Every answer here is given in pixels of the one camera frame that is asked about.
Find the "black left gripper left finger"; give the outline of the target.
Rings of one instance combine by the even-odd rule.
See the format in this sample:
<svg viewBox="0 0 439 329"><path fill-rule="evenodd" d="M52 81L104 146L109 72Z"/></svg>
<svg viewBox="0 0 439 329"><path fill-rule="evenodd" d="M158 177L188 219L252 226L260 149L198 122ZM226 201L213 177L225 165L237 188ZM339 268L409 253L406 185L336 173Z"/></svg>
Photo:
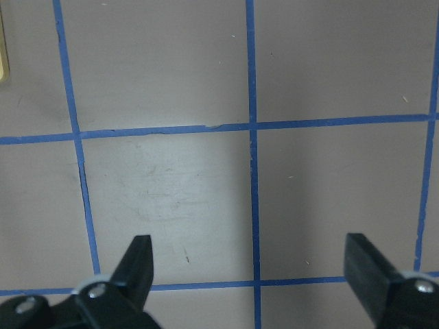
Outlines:
<svg viewBox="0 0 439 329"><path fill-rule="evenodd" d="M51 306L42 295L1 303L2 328L160 328L144 311L154 261L149 235L135 236L109 278L92 280Z"/></svg>

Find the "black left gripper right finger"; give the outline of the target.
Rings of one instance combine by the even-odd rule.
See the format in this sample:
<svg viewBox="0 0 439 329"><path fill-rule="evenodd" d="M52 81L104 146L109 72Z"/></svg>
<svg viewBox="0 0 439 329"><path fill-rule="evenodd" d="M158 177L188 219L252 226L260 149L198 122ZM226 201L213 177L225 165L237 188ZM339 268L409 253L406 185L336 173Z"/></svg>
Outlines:
<svg viewBox="0 0 439 329"><path fill-rule="evenodd" d="M344 277L375 328L438 327L438 282L398 270L364 234L346 235Z"/></svg>

